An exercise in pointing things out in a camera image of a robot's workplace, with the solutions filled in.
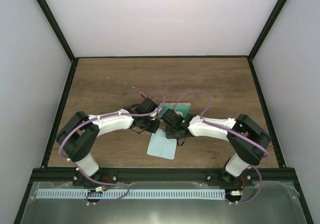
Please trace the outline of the light blue cleaning cloth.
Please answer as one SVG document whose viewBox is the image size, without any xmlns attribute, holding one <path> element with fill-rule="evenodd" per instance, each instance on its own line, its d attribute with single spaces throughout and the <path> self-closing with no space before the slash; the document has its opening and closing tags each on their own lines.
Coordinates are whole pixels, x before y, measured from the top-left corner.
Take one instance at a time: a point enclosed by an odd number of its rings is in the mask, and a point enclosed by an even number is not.
<svg viewBox="0 0 320 224">
<path fill-rule="evenodd" d="M 173 160 L 176 153 L 176 147 L 177 141 L 175 139 L 167 139 L 165 132 L 158 129 L 156 133 L 151 135 L 147 154 L 150 156 Z"/>
</svg>

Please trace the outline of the pink sunglasses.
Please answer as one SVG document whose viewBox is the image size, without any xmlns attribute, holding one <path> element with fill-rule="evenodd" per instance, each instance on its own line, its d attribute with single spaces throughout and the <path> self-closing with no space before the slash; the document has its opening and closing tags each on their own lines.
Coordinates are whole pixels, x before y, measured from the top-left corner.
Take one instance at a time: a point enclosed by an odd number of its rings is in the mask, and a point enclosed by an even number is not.
<svg viewBox="0 0 320 224">
<path fill-rule="evenodd" d="M 140 92 L 139 92 L 139 95 L 140 95 L 140 97 L 143 98 L 143 99 L 148 98 L 148 94 L 146 94 L 146 93 L 143 92 L 143 91 L 140 91 Z"/>
</svg>

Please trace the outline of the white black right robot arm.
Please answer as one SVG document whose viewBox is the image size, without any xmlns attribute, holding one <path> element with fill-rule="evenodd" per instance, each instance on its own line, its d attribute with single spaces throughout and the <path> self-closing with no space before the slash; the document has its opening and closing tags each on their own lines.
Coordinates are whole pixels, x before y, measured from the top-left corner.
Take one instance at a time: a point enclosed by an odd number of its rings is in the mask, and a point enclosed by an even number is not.
<svg viewBox="0 0 320 224">
<path fill-rule="evenodd" d="M 191 137 L 210 137 L 227 141 L 235 154 L 228 159 L 218 180 L 227 185 L 236 184 L 243 171 L 258 166 L 269 156 L 267 147 L 270 135 L 247 115 L 237 118 L 212 119 L 203 115 L 187 114 L 185 117 L 168 109 L 160 117 L 166 125 L 168 139 L 186 140 Z"/>
</svg>

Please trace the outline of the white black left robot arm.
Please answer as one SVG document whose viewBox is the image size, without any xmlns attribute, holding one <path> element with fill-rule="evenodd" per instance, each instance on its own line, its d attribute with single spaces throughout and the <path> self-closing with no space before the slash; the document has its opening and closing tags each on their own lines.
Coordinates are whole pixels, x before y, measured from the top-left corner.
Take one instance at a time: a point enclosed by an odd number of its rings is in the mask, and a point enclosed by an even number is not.
<svg viewBox="0 0 320 224">
<path fill-rule="evenodd" d="M 161 107 L 162 104 L 146 98 L 140 104 L 102 115 L 87 115 L 78 111 L 56 136 L 60 145 L 59 154 L 64 152 L 63 156 L 85 174 L 85 181 L 96 186 L 102 180 L 100 166 L 90 152 L 96 139 L 114 131 L 135 128 L 140 130 L 138 133 L 155 133 L 160 124 L 157 115 Z"/>
</svg>

